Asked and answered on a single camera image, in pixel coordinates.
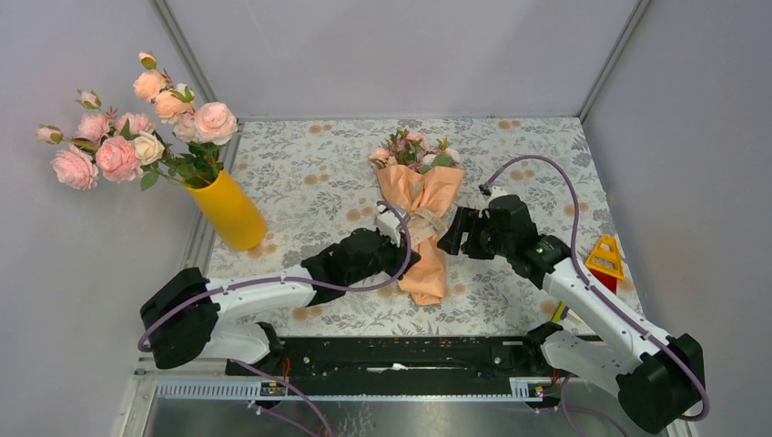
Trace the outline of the cream printed ribbon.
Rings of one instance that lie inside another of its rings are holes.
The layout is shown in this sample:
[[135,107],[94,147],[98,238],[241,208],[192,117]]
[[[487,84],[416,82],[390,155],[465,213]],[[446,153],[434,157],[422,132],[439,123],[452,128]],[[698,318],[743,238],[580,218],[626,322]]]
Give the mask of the cream printed ribbon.
[[425,207],[409,212],[407,232],[413,247],[420,245],[432,236],[442,237],[447,231],[445,220]]

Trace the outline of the orange paper bouquet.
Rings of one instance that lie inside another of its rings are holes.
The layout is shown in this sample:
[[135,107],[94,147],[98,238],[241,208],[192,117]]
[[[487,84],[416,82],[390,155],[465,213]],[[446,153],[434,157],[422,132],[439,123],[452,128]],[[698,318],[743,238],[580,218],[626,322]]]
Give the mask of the orange paper bouquet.
[[[433,144],[420,132],[398,130],[370,155],[383,199],[409,212],[425,207],[444,219],[465,175],[458,152],[446,139]],[[419,306],[442,302],[447,288],[447,267],[432,236],[412,247],[422,259],[398,281]]]

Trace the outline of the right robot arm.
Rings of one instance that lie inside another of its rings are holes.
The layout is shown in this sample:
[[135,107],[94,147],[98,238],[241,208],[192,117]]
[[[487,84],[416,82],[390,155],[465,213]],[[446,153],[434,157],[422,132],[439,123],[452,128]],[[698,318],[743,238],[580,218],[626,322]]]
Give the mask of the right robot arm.
[[568,245],[538,231],[517,196],[491,198],[486,209],[458,208],[438,247],[470,259],[506,259],[518,276],[566,304],[602,341],[582,340],[546,322],[526,336],[531,344],[523,348],[522,361],[530,373],[557,368],[591,382],[651,434],[701,402],[701,344],[687,333],[674,337],[627,307],[574,261]]

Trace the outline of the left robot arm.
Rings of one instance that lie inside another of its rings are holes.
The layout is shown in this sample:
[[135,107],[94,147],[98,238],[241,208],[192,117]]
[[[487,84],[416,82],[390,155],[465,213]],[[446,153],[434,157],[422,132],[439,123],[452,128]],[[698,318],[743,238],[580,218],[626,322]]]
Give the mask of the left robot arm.
[[199,268],[185,268],[142,305],[145,331],[137,347],[151,353],[161,370],[217,358],[243,361],[270,374],[282,362],[275,331],[266,323],[240,327],[239,319],[264,310],[328,303],[362,291],[361,281],[382,273],[391,284],[420,258],[407,239],[394,243],[376,230],[355,229],[278,273],[207,279]]

